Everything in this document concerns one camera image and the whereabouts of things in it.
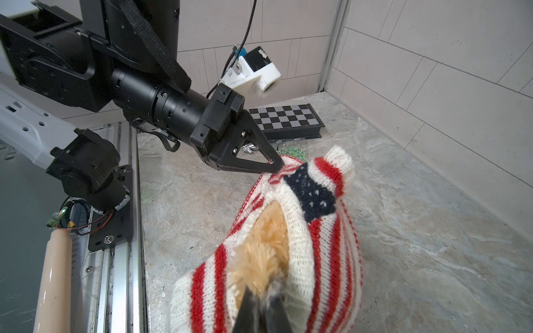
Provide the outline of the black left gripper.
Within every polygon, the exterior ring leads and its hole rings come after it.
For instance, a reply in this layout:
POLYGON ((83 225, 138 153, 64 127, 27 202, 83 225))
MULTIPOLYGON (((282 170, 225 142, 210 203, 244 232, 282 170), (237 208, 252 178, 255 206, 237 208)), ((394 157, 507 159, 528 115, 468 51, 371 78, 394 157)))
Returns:
POLYGON ((221 171, 241 173, 278 173, 283 159, 250 113, 244 110, 244 97, 220 84, 208 101, 194 128, 190 143, 201 159, 221 171), (259 148, 247 154, 242 146, 253 143, 259 148))

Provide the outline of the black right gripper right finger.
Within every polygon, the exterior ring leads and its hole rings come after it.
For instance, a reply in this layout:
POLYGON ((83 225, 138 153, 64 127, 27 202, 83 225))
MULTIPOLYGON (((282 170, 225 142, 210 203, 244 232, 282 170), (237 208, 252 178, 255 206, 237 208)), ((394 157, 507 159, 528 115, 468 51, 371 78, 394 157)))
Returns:
POLYGON ((293 332, 281 293, 269 291, 263 300, 263 331, 266 333, 293 332))

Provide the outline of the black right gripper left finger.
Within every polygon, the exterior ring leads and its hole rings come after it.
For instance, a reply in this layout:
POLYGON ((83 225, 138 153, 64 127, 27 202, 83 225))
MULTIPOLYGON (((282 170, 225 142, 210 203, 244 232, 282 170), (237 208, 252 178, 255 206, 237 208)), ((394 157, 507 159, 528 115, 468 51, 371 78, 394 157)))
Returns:
POLYGON ((260 299, 246 287, 232 333, 259 333, 259 331, 260 299))

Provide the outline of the tan plush teddy bear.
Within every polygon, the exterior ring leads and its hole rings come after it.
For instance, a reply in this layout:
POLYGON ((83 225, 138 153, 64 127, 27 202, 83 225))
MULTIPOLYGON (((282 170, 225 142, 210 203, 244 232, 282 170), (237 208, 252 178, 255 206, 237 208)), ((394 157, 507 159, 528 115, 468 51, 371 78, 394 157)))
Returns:
POLYGON ((260 301, 269 291, 282 293, 290 263, 290 247, 281 205, 272 201, 255 221, 228 264, 229 286, 240 308, 245 288, 260 301))

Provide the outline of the knitted american flag sweater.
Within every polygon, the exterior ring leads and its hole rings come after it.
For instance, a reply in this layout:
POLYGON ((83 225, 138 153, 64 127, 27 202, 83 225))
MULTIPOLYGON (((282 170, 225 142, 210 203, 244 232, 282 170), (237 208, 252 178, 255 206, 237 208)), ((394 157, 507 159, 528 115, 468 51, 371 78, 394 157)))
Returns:
POLYGON ((348 332, 363 285, 343 197, 350 155, 291 156, 249 192, 216 251, 174 285, 171 332, 348 332))

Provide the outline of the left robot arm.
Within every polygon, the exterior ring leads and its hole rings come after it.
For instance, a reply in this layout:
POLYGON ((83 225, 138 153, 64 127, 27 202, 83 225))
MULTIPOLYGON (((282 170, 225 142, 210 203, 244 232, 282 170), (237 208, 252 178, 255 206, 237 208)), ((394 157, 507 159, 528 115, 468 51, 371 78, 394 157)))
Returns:
MULTIPOLYGON (((191 146, 213 169, 276 173, 283 160, 251 113, 244 92, 219 83, 192 89, 178 64, 178 1, 82 1, 81 18, 36 2, 1 18, 1 44, 18 83, 60 104, 100 111, 109 102, 132 126, 153 126, 166 150, 191 146)), ((61 181, 69 196, 108 212, 126 201, 115 146, 46 112, 7 105, 1 138, 61 181)))

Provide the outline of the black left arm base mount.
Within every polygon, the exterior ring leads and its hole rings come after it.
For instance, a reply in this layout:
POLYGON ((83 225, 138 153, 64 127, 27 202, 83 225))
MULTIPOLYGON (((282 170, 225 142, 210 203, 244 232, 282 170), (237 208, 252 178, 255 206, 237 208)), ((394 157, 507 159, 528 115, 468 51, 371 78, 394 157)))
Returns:
POLYGON ((92 210, 88 250, 96 252, 114 247, 133 236, 133 168, 119 166, 113 173, 123 186, 125 197, 108 212, 92 210))

